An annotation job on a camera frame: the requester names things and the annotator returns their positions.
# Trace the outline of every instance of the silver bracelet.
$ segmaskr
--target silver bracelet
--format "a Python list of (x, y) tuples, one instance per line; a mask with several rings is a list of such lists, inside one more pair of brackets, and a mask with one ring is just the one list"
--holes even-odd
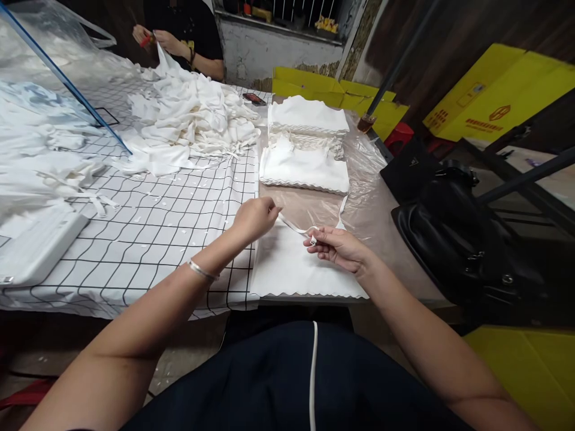
[(205, 272), (192, 259), (190, 259), (190, 261), (187, 264), (190, 266), (190, 269), (192, 271), (194, 271), (196, 274), (201, 275), (202, 277), (206, 278), (208, 281), (211, 281), (212, 283), (216, 281), (218, 278), (220, 278), (219, 275), (211, 275)]

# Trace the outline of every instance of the black handbag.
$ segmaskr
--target black handbag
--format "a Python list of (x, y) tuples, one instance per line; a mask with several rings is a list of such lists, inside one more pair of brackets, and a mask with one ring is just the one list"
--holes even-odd
[(546, 297), (544, 281), (520, 238), (471, 192), (477, 178), (443, 162), (414, 203), (392, 211), (411, 252), (451, 302), (483, 315)]

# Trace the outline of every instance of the grid pattern tablecloth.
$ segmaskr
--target grid pattern tablecloth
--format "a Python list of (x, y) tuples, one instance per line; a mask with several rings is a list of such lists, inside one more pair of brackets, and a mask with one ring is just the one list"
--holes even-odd
[[(82, 92), (95, 108), (117, 118), (113, 128), (122, 131), (136, 122), (127, 96), (142, 90), (152, 90), (151, 84), (135, 80)], [(255, 93), (271, 102), (270, 93)], [(114, 122), (104, 110), (99, 113)], [(129, 155), (108, 136), (89, 138), (81, 152), (105, 163)], [(99, 191), (121, 207), (106, 207), (108, 215), (100, 218), (87, 199), (74, 199), (71, 205), (90, 223), (39, 286), (1, 289), (0, 308), (114, 318), (231, 226), (240, 205), (255, 197), (257, 172), (254, 147), (239, 160), (226, 157), (210, 169), (182, 169), (162, 178), (147, 174), (138, 180), (107, 167), (87, 191)], [(0, 247), (5, 240), (0, 238)], [(254, 255), (250, 246), (224, 269), (192, 318), (256, 306), (248, 288)]]

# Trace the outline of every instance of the black metal pole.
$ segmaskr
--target black metal pole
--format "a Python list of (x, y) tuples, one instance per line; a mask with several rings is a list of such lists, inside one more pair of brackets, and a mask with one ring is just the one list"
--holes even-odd
[(395, 62), (393, 68), (391, 69), (391, 72), (388, 73), (388, 75), (383, 80), (382, 86), (379, 87), (379, 91), (377, 92), (376, 97), (373, 99), (369, 109), (367, 109), (367, 114), (370, 117), (373, 115), (373, 112), (376, 110), (376, 107), (382, 100), (382, 97), (385, 94), (385, 92), (391, 88), (391, 85), (393, 85), (395, 79), (397, 78), (397, 75), (400, 73), (401, 67), (405, 62), (405, 59), (415, 46), (415, 43), (418, 41), (419, 37), (421, 36), (421, 33), (423, 32), (425, 26), (427, 25), (427, 21), (429, 21), (429, 18), (431, 18), (431, 14), (433, 13), (433, 11), (435, 10), (436, 6), (440, 1), (441, 0), (434, 0), (430, 8), (425, 11), (425, 15), (419, 21), (419, 24), (415, 29), (415, 33), (413, 34), (413, 37), (407, 44), (407, 47), (403, 50), (400, 59)]
[(541, 178), (548, 177), (561, 169), (571, 166), (575, 163), (575, 147), (569, 148), (563, 151), (559, 156), (554, 157), (548, 162), (539, 165), (532, 170), (521, 174), (511, 180), (507, 181), (505, 184), (488, 191), (487, 193), (479, 196), (477, 200), (483, 204), (488, 204), (496, 199), (502, 198), (511, 192), (514, 192), (521, 187), (522, 184), (535, 183), (535, 181), (541, 180)]

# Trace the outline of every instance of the concrete wall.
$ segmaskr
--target concrete wall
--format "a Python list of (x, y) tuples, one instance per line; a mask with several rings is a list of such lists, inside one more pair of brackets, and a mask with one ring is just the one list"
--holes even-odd
[[(373, 87), (379, 87), (382, 84), (383, 76), (378, 70), (371, 67), (365, 61), (365, 55), (367, 54), (367, 49), (371, 44), (371, 39), (373, 37), (373, 33), (377, 28), (377, 24), (379, 20), (382, 18), (383, 11), (385, 10), (385, 6), (388, 5), (388, 0), (382, 1), (381, 6), (379, 6), (379, 10), (377, 11), (377, 15), (375, 20), (373, 21), (373, 26), (371, 27), (370, 36), (365, 43), (364, 51), (361, 54), (361, 57), (358, 62), (358, 67), (355, 69), (355, 74), (353, 75), (353, 81), (358, 82), (361, 84), (366, 84)], [(377, 41), (377, 43), (381, 44), (382, 47), (385, 46), (385, 41)]]
[(271, 91), (275, 66), (334, 76), (342, 46), (302, 40), (249, 25), (219, 20), (226, 82)]

